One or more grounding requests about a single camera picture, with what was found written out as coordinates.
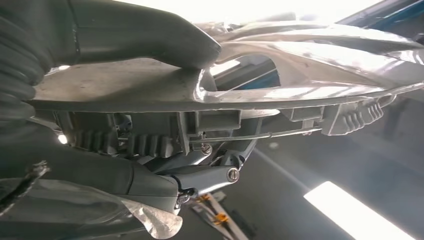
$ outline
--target cable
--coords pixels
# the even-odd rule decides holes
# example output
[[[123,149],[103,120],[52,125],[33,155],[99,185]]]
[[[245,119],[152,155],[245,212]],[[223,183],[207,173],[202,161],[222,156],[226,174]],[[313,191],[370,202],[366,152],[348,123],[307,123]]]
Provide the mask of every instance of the cable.
[[[49,171],[46,161],[41,161],[32,165],[25,177],[20,181],[19,185],[0,199],[0,217],[7,213],[14,205],[21,200],[31,190],[37,179],[41,178]]]

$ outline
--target metal rod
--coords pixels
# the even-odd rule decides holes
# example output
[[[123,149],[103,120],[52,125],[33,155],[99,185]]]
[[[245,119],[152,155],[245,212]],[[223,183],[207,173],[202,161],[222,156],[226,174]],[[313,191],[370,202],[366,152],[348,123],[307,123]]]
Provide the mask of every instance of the metal rod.
[[[280,132],[268,132],[261,133],[256,135],[247,135],[247,136],[229,136],[229,137],[216,137],[216,138],[205,138],[205,139],[197,139],[190,140],[190,143],[212,143],[212,142],[227,142],[227,141],[241,141],[241,140],[254,140],[254,139],[268,139],[268,138],[277,138],[283,136],[297,135],[297,134],[306,134],[315,131],[322,130],[321,127],[315,126],[304,129],[296,129],[290,131],[280,131]]]
[[[396,99],[397,95],[391,95],[386,97],[386,99],[384,99],[384,101],[380,101],[378,104],[380,105],[380,108],[384,108],[388,105],[390,105],[391,103],[393,103]]]

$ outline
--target plastic wrap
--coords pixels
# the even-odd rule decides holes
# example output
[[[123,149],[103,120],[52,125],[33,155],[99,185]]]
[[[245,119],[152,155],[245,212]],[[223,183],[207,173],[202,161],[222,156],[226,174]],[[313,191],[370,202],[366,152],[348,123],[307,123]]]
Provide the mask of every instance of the plastic wrap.
[[[12,191],[20,178],[0,180],[0,198]],[[146,230],[153,238],[167,239],[181,228],[183,220],[172,213],[127,200],[92,187],[62,180],[38,180],[29,193],[0,219],[0,228],[15,224],[13,229],[0,229],[1,233],[31,239],[31,230],[20,232],[20,224],[47,226],[47,236],[102,237],[116,231],[138,232]],[[55,226],[66,226],[59,232]]]

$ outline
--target yellow clamp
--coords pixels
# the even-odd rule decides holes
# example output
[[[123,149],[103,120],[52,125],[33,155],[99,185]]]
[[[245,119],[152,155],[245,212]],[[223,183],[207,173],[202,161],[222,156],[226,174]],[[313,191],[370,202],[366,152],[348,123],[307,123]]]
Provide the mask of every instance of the yellow clamp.
[[[228,216],[225,215],[224,213],[218,213],[215,216],[215,221],[213,221],[213,224],[221,225],[222,223],[226,223],[226,222],[228,222]]]
[[[202,195],[202,196],[196,198],[196,202],[200,203],[200,202],[203,202],[203,201],[207,201],[209,199],[210,199],[209,195],[205,194],[205,195]]]

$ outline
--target screw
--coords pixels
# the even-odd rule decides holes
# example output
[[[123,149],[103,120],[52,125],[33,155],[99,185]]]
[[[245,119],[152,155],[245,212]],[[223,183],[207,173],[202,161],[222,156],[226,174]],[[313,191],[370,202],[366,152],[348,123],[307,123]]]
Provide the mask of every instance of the screw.
[[[177,203],[178,205],[181,205],[181,204],[185,204],[185,203],[187,203],[189,200],[190,200],[190,196],[189,196],[189,195],[181,195],[181,196],[179,196],[179,197],[176,199],[176,203]]]
[[[209,155],[212,153],[212,146],[209,144],[204,144],[201,146],[201,153],[204,155]]]
[[[231,168],[230,170],[228,170],[227,178],[230,183],[237,182],[237,180],[239,180],[239,177],[240,172],[239,170],[237,170],[237,168]]]

